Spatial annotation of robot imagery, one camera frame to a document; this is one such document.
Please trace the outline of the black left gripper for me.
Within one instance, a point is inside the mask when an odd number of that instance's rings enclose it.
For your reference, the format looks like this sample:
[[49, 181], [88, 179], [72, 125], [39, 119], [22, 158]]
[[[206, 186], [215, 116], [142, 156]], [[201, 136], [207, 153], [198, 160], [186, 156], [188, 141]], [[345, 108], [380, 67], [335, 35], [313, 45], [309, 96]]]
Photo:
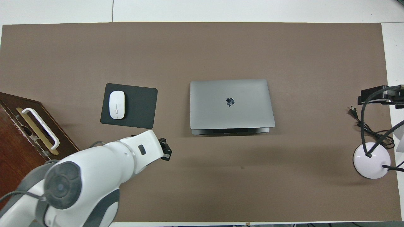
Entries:
[[170, 161], [172, 150], [169, 147], [169, 145], [166, 143], [166, 139], [160, 138], [159, 143], [161, 146], [163, 146], [163, 153], [164, 153], [163, 156], [161, 157], [161, 159], [164, 161]]

